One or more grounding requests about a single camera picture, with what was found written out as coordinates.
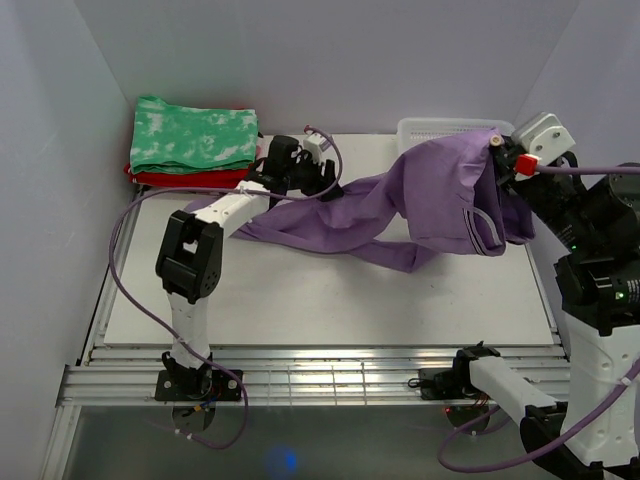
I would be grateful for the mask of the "purple trousers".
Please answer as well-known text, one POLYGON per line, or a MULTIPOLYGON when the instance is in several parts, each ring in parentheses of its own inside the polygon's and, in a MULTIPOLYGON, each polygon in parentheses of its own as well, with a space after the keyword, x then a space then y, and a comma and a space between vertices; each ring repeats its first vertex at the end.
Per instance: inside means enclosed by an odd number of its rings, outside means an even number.
POLYGON ((344 186, 329 202, 280 204, 235 238, 318 254, 348 254, 412 273, 439 254, 496 257, 535 236, 532 212, 502 191, 490 155, 497 130, 423 142, 390 169, 344 186))

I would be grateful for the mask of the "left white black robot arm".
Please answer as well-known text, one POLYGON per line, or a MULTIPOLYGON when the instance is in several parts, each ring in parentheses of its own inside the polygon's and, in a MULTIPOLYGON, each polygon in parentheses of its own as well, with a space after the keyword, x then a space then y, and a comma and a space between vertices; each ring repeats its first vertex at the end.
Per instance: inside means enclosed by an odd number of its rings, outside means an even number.
POLYGON ((177 337, 162 355, 162 363, 172 384, 188 398, 201 399, 212 387, 206 364, 211 359, 207 308, 208 297, 221 279, 224 240, 276 206, 291 190, 322 201, 341 197, 342 161, 323 157, 334 147, 331 136, 311 127, 301 141, 276 135, 267 156, 249 168, 232 193, 192 212, 177 210, 170 216, 155 271, 167 293, 171 328, 177 337))

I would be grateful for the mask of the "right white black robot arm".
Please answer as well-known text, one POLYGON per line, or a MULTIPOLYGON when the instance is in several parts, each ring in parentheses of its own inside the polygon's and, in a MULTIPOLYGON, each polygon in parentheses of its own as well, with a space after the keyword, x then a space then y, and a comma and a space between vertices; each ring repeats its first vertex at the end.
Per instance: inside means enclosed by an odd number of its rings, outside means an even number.
POLYGON ((500 353, 459 350, 451 382, 486 394, 517 424, 525 460, 561 479, 639 475, 639 167, 581 167, 561 148, 550 160, 512 139, 489 147, 498 184, 517 194, 566 248, 555 278, 568 316, 565 402, 515 373, 500 353))

